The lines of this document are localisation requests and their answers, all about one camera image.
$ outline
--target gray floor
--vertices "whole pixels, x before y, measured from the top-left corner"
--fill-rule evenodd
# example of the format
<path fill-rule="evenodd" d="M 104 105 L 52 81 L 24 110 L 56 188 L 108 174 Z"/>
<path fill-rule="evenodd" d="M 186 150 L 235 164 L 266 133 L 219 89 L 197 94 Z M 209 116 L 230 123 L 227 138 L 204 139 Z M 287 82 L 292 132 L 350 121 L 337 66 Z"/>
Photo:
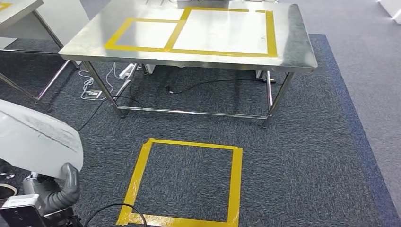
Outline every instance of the gray floor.
<path fill-rule="evenodd" d="M 93 17 L 109 0 L 81 0 Z M 280 0 L 326 34 L 394 204 L 401 214 L 401 25 L 376 0 Z"/>
<path fill-rule="evenodd" d="M 165 113 L 130 112 L 122 120 L 104 104 L 80 131 L 85 157 L 76 213 L 85 219 L 100 206 L 122 201 L 140 147 L 154 137 L 244 148 L 240 227 L 401 226 L 327 39 L 311 35 L 311 41 L 319 68 L 309 77 L 293 80 L 291 92 L 268 130 L 261 129 L 261 121 L 256 120 Z M 43 43 L 18 40 L 13 47 L 24 45 Z M 52 70 L 44 71 L 43 65 L 62 62 L 57 56 L 0 54 L 0 63 L 13 65 L 11 55 L 30 70 L 0 65 L 2 72 L 17 82 L 33 81 L 25 85 L 36 89 L 36 76 L 50 75 Z M 95 67 L 104 75 L 110 64 L 95 63 Z M 71 70 L 70 65 L 50 92 L 54 95 L 46 100 L 53 100 L 50 115 L 78 129 L 99 103 L 79 98 L 83 79 Z M 282 82 L 282 74 L 273 76 Z M 253 72 L 162 66 L 153 76 L 144 77 L 139 72 L 131 92 L 128 89 L 124 95 L 131 93 L 139 106 L 255 114 L 266 107 L 263 99 L 255 98 L 265 97 L 265 85 L 256 81 L 206 84 L 179 95 L 164 88 L 170 85 L 180 91 L 216 77 L 252 79 Z M 111 82 L 117 83 L 117 79 L 111 78 Z M 3 99 L 38 109 L 2 83 L 0 93 Z M 135 206 L 148 214 L 225 220 L 230 159 L 230 152 L 219 149 L 156 145 Z M 115 226 L 118 213 L 119 208 L 105 211 L 91 226 Z"/>

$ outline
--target desk leg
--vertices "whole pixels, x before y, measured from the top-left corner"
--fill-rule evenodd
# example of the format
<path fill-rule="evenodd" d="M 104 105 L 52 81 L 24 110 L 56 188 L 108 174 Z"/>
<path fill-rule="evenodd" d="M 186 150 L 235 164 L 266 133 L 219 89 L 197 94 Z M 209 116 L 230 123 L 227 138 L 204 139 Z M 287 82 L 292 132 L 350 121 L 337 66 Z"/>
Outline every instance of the desk leg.
<path fill-rule="evenodd" d="M 40 14 L 36 10 L 34 10 L 32 13 L 39 20 L 40 24 L 45 28 L 45 30 L 50 35 L 50 37 L 53 39 L 53 41 L 57 44 L 57 46 L 60 49 L 62 49 L 64 47 L 64 45 L 62 44 L 60 39 L 56 36 L 56 34 L 50 29 L 50 27 L 49 27 L 49 25 L 47 25 L 46 21 L 43 20 L 43 18 L 40 16 Z M 79 69 L 79 65 L 75 61 L 71 61 L 71 62 L 72 62 L 72 64 L 74 64 L 75 68 Z"/>
<path fill-rule="evenodd" d="M 273 105 L 273 96 L 271 91 L 271 81 L 270 81 L 270 72 L 266 71 L 266 74 L 263 76 L 263 80 L 266 81 L 266 93 L 267 93 L 267 106 L 268 111 L 270 111 L 271 106 Z"/>
<path fill-rule="evenodd" d="M 10 80 L 9 78 L 7 78 L 6 76 L 4 76 L 2 73 L 0 73 L 0 80 L 3 80 L 6 84 L 12 86 L 13 88 L 15 88 L 16 90 L 18 90 L 19 92 L 21 92 L 22 94 L 24 94 L 26 97 L 32 99 L 34 102 L 38 103 L 38 105 L 43 108 L 46 111 L 49 111 L 49 106 L 46 105 L 45 103 L 43 103 L 42 101 L 38 100 L 36 97 L 34 97 L 33 95 L 31 95 L 31 93 L 29 93 L 28 91 L 26 91 L 25 89 L 23 89 L 22 87 L 18 86 L 18 84 L 14 83 L 12 80 Z"/>
<path fill-rule="evenodd" d="M 89 71 L 90 75 L 93 77 L 93 79 L 96 81 L 96 83 L 99 85 L 100 89 L 103 91 L 104 95 L 106 98 L 109 100 L 109 102 L 112 104 L 113 108 L 117 112 L 117 114 L 123 118 L 125 115 L 121 112 L 120 109 L 118 109 L 118 105 L 115 102 L 113 96 L 110 94 L 109 90 L 107 89 L 106 85 L 103 83 L 102 79 L 100 78 L 99 74 L 96 72 L 95 68 L 93 68 L 92 63 L 89 61 L 83 61 L 82 64 L 85 66 L 85 68 Z"/>
<path fill-rule="evenodd" d="M 277 94 L 276 98 L 274 99 L 273 105 L 271 105 L 270 109 L 268 110 L 267 119 L 263 122 L 262 128 L 267 127 L 269 118 L 273 116 L 274 112 L 276 112 L 276 109 L 277 109 L 278 105 L 280 104 L 280 101 L 283 98 L 284 94 L 286 93 L 287 89 L 289 88 L 293 77 L 294 77 L 293 72 L 289 72 L 287 74 L 287 76 L 283 82 L 283 85 L 281 85 L 279 93 Z"/>

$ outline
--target black cable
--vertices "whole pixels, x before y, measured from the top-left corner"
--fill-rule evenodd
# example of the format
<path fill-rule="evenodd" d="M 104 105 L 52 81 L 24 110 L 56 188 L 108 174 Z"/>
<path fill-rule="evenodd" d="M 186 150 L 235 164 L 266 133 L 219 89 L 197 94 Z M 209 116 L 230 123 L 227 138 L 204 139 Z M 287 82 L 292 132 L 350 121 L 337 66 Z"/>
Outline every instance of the black cable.
<path fill-rule="evenodd" d="M 113 98 L 127 98 L 127 99 L 133 100 L 133 101 L 137 102 L 138 104 L 140 104 L 140 102 L 138 102 L 138 101 L 137 101 L 136 99 L 134 99 L 134 98 L 128 98 L 128 97 L 124 97 L 124 96 L 113 96 Z M 95 116 L 95 114 L 97 113 L 97 111 L 100 109 L 100 107 L 102 106 L 102 104 L 103 104 L 105 101 L 107 101 L 107 99 L 105 99 L 105 100 L 103 100 L 103 101 L 101 102 L 101 104 L 100 104 L 100 105 L 96 108 L 96 110 L 93 112 L 92 116 L 90 116 L 89 119 L 88 119 L 88 120 L 81 126 L 81 128 L 78 129 L 77 131 L 81 131 L 83 128 L 85 128 L 85 126 L 86 126 L 87 124 L 89 124 L 90 120 Z"/>
<path fill-rule="evenodd" d="M 132 208 L 134 211 L 136 211 L 136 212 L 140 215 L 140 217 L 142 218 L 143 226 L 144 226 L 144 227 L 147 227 L 147 226 L 148 226 L 148 224 L 146 223 L 146 220 L 145 220 L 145 217 L 143 216 L 143 214 L 142 214 L 141 212 L 139 212 L 134 206 L 129 205 L 129 204 L 126 204 L 126 203 L 113 203 L 113 204 L 109 204 L 109 205 L 107 205 L 107 206 L 104 206 L 104 207 L 98 209 L 94 214 L 92 214 L 92 215 L 89 217 L 89 219 L 88 219 L 88 220 L 86 221 L 86 223 L 84 224 L 84 227 L 88 227 L 89 222 L 93 219 L 93 217 L 94 217 L 96 214 L 98 214 L 98 213 L 101 212 L 102 210 L 104 210 L 104 209 L 106 209 L 106 208 L 109 208 L 109 207 L 112 207 L 112 206 L 127 206 L 127 207 L 131 207 L 131 208 Z"/>
<path fill-rule="evenodd" d="M 194 87 L 196 87 L 196 86 L 199 86 L 199 85 L 202 85 L 202 84 L 209 84 L 209 83 L 216 83 L 216 82 L 227 82 L 227 81 L 233 81 L 233 80 L 245 80 L 245 81 L 257 81 L 257 82 L 262 82 L 262 80 L 257 80 L 257 79 L 218 79 L 218 80 L 212 80 L 212 81 L 207 81 L 207 82 L 202 82 L 202 83 L 199 83 L 199 84 L 195 84 L 195 85 L 192 85 L 191 87 L 189 87 L 189 88 L 187 88 L 187 89 L 185 89 L 185 90 L 179 91 L 179 92 L 173 92 L 173 91 L 171 91 L 171 90 L 170 90 L 170 86 L 165 86 L 165 88 L 167 89 L 167 91 L 168 91 L 170 94 L 177 95 L 177 94 L 180 94 L 180 93 L 182 93 L 182 92 L 189 91 L 189 90 L 191 90 L 192 88 L 194 88 Z"/>

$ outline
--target white robot cover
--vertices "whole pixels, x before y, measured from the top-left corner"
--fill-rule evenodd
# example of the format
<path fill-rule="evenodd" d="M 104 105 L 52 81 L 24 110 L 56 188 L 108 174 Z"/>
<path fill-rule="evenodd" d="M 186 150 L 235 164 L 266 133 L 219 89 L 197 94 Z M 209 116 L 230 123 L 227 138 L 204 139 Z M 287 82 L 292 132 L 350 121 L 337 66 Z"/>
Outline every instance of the white robot cover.
<path fill-rule="evenodd" d="M 0 158 L 11 165 L 65 179 L 61 167 L 83 164 L 78 132 L 53 117 L 0 100 Z"/>

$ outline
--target yellow tape rectangle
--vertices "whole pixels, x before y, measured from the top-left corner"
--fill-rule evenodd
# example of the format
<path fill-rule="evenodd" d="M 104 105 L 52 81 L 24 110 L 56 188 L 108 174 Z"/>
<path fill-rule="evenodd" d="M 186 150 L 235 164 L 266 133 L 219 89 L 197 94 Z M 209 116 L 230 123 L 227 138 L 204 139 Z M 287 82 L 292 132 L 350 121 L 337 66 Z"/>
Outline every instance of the yellow tape rectangle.
<path fill-rule="evenodd" d="M 188 218 L 173 218 L 173 217 L 144 214 L 144 217 L 148 225 L 160 226 L 160 227 L 237 227 L 239 220 L 240 194 L 241 194 L 242 148 L 234 146 L 175 141 L 175 140 L 158 140 L 150 138 L 145 144 L 143 144 L 142 149 L 139 153 L 137 164 L 132 174 L 132 178 L 128 186 L 124 203 L 134 205 L 135 199 L 138 195 L 139 185 L 142 180 L 143 173 L 145 171 L 146 163 L 148 161 L 149 153 L 154 143 L 194 146 L 203 148 L 228 149 L 233 151 L 233 156 L 231 164 L 227 222 L 195 220 Z M 132 213 L 132 208 L 124 206 L 121 208 L 121 212 L 116 224 L 127 225 L 128 223 L 142 224 L 142 218 L 140 217 L 139 214 Z"/>
<path fill-rule="evenodd" d="M 276 35 L 274 28 L 273 12 L 266 10 L 256 10 L 258 13 L 266 14 L 266 42 L 267 53 L 241 53 L 241 52 L 224 52 L 224 51 L 206 51 L 206 50 L 181 50 L 174 49 L 174 45 L 183 30 L 192 10 L 205 10 L 205 11 L 227 11 L 227 12 L 250 12 L 248 9 L 227 9 L 227 8 L 206 8 L 206 7 L 186 7 L 179 20 L 163 20 L 163 19 L 142 19 L 142 18 L 128 18 L 121 27 L 112 35 L 106 42 L 105 48 L 108 50 L 118 51 L 146 51 L 146 52 L 169 52 L 169 53 L 185 53 L 185 54 L 200 54 L 200 55 L 218 55 L 230 57 L 270 57 L 277 58 Z M 171 33 L 164 48 L 154 47 L 138 47 L 127 45 L 116 45 L 117 41 L 128 29 L 131 23 L 135 21 L 142 22 L 158 22 L 158 23 L 176 23 L 174 31 Z"/>
<path fill-rule="evenodd" d="M 1 3 L 0 2 L 0 12 L 11 5 L 12 5 L 12 3 Z"/>

